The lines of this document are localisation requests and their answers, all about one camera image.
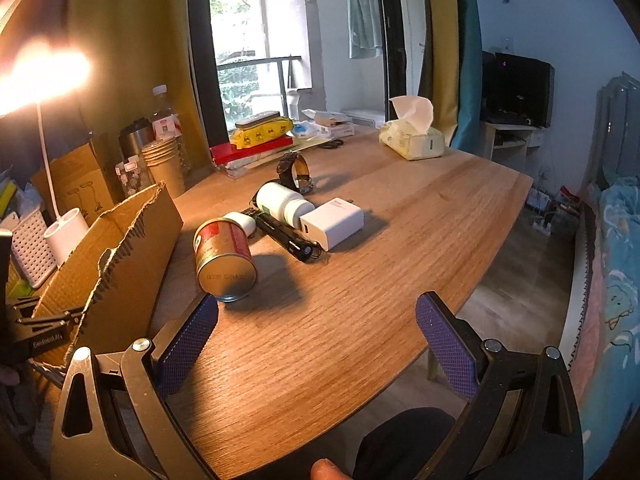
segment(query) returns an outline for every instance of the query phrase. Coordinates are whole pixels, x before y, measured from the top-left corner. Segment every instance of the white lamp base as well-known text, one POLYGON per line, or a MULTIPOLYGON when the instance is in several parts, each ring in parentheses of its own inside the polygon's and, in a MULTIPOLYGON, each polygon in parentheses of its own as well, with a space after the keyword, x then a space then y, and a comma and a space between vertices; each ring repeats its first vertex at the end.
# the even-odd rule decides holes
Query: white lamp base
POLYGON ((89 226, 77 207, 50 225, 44 233, 44 239, 47 241, 58 266, 65 262, 88 230, 89 226))

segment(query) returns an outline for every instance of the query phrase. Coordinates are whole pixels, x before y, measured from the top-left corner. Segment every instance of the white charger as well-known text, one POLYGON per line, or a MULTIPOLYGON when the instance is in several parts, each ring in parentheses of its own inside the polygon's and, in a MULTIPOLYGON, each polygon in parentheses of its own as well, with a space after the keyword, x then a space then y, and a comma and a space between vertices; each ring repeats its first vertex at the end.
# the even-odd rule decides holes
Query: white charger
POLYGON ((303 237, 329 251, 364 227, 364 211, 346 200, 334 198, 302 215, 300 224, 303 237))

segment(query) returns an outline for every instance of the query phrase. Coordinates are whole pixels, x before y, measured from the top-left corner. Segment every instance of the black pants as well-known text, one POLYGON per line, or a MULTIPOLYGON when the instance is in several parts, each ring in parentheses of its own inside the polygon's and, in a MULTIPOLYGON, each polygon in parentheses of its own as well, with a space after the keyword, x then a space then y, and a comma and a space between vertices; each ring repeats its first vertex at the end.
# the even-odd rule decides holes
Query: black pants
POLYGON ((414 480, 454 422, 437 408, 396 415, 362 439, 353 480, 414 480))

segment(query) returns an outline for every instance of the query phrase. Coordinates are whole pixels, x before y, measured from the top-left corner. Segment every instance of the lamp light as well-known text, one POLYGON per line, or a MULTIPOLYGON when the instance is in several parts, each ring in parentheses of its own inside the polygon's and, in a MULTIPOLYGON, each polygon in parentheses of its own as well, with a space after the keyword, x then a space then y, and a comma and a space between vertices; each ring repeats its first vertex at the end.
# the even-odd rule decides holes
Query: lamp light
POLYGON ((40 147, 56 215, 56 221, 46 230, 44 238, 58 266, 78 246, 89 227, 78 208, 60 216, 44 141, 40 103, 78 88, 88 74, 89 63, 81 52, 56 51, 43 41, 34 41, 20 51, 12 72, 0 78, 0 117, 28 104, 36 105, 40 147))

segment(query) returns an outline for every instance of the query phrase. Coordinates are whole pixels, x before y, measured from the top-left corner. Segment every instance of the headboard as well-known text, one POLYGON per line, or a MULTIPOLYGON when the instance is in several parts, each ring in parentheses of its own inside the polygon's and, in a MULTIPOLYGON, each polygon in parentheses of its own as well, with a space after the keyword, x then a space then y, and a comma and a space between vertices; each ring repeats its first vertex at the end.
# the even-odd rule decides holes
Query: headboard
POLYGON ((605 174, 640 175, 640 81, 613 78, 598 92, 595 129, 583 187, 608 187, 605 174))

